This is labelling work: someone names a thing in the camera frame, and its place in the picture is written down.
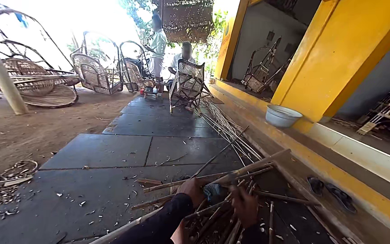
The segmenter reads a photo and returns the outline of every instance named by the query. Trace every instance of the white dhoti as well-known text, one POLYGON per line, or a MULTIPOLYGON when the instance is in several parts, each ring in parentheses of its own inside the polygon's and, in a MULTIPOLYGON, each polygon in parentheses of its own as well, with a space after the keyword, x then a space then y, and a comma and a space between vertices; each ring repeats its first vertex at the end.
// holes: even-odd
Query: white dhoti
POLYGON ((162 77, 163 59, 154 58, 150 59, 148 70, 154 77, 162 77))

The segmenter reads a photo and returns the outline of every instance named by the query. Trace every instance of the white pillar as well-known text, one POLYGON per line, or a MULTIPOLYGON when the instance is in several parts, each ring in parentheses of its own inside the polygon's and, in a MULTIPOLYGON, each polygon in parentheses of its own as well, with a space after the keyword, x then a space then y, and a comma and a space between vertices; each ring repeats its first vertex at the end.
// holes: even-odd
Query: white pillar
POLYGON ((7 69, 0 60, 0 88, 8 103, 17 115, 28 113, 28 108, 19 94, 13 80, 8 75, 7 69))

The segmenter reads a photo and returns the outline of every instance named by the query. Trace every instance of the white shirt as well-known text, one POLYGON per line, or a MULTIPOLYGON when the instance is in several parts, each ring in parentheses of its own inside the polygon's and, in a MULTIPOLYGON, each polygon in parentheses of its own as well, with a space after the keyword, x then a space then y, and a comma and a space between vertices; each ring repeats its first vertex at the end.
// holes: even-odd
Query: white shirt
POLYGON ((154 50, 154 53, 152 54, 153 58, 163 59, 163 56, 165 56, 166 47, 166 35, 163 29, 159 29, 154 34, 150 47, 154 50))
MULTIPOLYGON (((174 69, 174 71, 178 71, 179 70, 178 65, 179 65, 179 60, 180 59, 183 59, 183 55, 181 53, 177 53, 176 55, 174 55, 174 58, 172 59, 172 63, 171 63, 171 66, 170 66, 170 67, 172 67, 174 69)), ((190 57, 188 61, 191 62, 191 63, 196 64, 195 59, 192 58, 192 57, 190 57)))

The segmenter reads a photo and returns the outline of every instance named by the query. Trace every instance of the hand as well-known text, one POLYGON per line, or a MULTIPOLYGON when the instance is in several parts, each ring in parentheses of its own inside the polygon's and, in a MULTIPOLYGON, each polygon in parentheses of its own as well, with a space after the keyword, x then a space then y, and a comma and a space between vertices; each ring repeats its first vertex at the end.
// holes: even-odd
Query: hand
POLYGON ((147 51, 150 51, 150 52, 154 52, 153 49, 151 49, 151 47, 147 46, 147 45, 144 45, 145 49, 147 49, 147 51))
POLYGON ((203 180, 192 178, 186 180, 177 190, 177 193, 185 193, 192 199, 194 208, 198 207, 204 200, 202 187, 205 185, 203 180))
POLYGON ((243 228, 248 228, 256 224, 258 214, 257 199, 247 194, 243 188, 232 187, 231 194, 233 196, 231 204, 243 228))

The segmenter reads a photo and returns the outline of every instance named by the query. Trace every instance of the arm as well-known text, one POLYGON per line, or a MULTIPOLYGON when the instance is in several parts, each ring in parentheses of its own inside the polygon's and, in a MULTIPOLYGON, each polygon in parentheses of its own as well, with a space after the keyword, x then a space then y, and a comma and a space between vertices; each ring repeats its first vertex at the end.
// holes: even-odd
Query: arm
POLYGON ((269 235, 261 232, 260 225, 257 223, 257 199, 247 194, 242 188, 234 188, 231 193, 234 211, 244 228, 241 244, 268 243, 269 235))
POLYGON ((168 67, 168 70, 171 72, 171 74, 175 75, 177 73, 172 67, 168 67))
POLYGON ((166 39, 160 35, 157 37, 157 45, 153 47, 153 52, 158 54, 165 54, 166 39))
POLYGON ((110 244, 173 244, 171 236, 181 220, 203 201, 202 186, 203 182, 197 178, 186 181, 160 211, 143 223, 133 226, 110 244))
POLYGON ((172 234, 192 210, 191 197, 178 193, 159 212, 145 222, 133 226, 110 244, 172 243, 172 234))

